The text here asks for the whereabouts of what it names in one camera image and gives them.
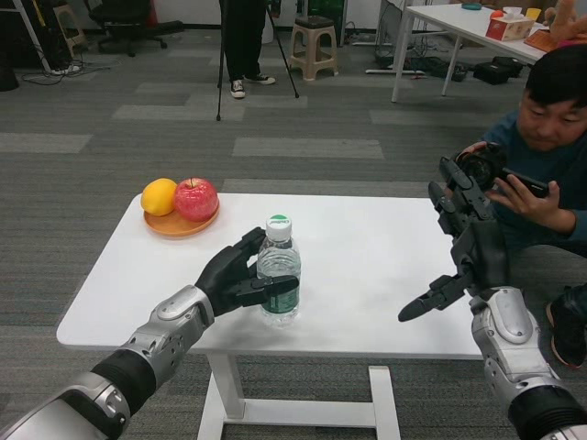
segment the power strip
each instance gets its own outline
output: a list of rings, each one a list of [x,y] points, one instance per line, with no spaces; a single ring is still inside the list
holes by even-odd
[[[51,71],[51,75],[57,75],[57,76],[69,75],[71,73],[79,72],[80,69],[81,69],[80,66],[72,66],[72,65],[70,65],[70,67],[68,67],[64,71]]]

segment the bottle cap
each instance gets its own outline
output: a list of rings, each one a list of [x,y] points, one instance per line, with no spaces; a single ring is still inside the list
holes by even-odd
[[[287,241],[292,237],[292,220],[286,215],[274,215],[267,219],[267,238],[271,241]]]

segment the shoe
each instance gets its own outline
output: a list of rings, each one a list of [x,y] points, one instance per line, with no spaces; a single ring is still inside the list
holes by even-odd
[[[261,75],[260,73],[257,73],[254,76],[246,76],[245,78],[249,83],[256,83],[262,85],[270,85],[276,83],[275,78],[267,75]]]
[[[567,295],[561,295],[547,305],[547,318],[552,325],[550,347],[557,359],[572,369],[578,369],[585,356],[585,322],[568,307]]]
[[[242,99],[247,94],[245,93],[245,88],[242,85],[242,80],[235,80],[230,82],[230,94],[235,99]]]

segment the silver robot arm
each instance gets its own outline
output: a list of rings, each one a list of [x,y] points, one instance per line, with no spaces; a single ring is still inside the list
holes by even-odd
[[[173,377],[215,316],[265,303],[299,285],[290,276],[257,279],[256,266],[248,261],[264,238],[265,231],[256,228],[225,247],[195,286],[157,305],[122,347],[0,432],[0,440],[118,439],[130,418]]]
[[[520,438],[587,439],[585,411],[542,357],[537,321],[522,292],[502,287],[470,305],[485,378]]]
[[[0,434],[1,440],[118,438],[214,323],[208,297],[186,286],[161,302],[121,348]]]
[[[587,440],[587,412],[577,403],[538,349],[536,319],[521,291],[509,286],[504,236],[477,182],[450,159],[440,160],[445,192],[431,182],[428,195],[438,223],[453,237],[457,275],[443,275],[399,313],[409,321],[472,297],[472,334],[484,359],[485,377],[522,440]]]

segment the table leg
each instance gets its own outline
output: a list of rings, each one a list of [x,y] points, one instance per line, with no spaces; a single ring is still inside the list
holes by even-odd
[[[450,80],[452,79],[452,73],[455,71],[455,64],[457,63],[457,55],[459,55],[460,44],[462,43],[462,37],[457,36],[457,42],[455,43],[455,49],[452,51],[452,58],[450,59],[449,71],[447,71],[447,77],[444,80],[444,87],[442,88],[442,95],[447,95],[447,88],[449,87]]]
[[[414,16],[405,10],[404,18],[402,18],[402,24],[400,25],[401,43],[398,45],[395,51],[395,56],[393,57],[395,84],[393,85],[392,103],[397,102],[397,97],[400,93],[400,83],[402,81],[402,73],[404,71],[405,53],[407,52],[407,45],[412,39],[413,27]]]
[[[375,428],[378,440],[401,440],[387,367],[369,367],[372,402],[243,400],[234,358],[208,355],[208,360],[213,373],[199,440],[221,440],[225,424]]]
[[[397,421],[389,369],[387,367],[369,367],[369,377],[375,410],[377,440],[399,440],[400,425]]]
[[[230,419],[242,419],[245,414],[245,398],[234,356],[208,355],[208,363],[216,381],[220,398]]]

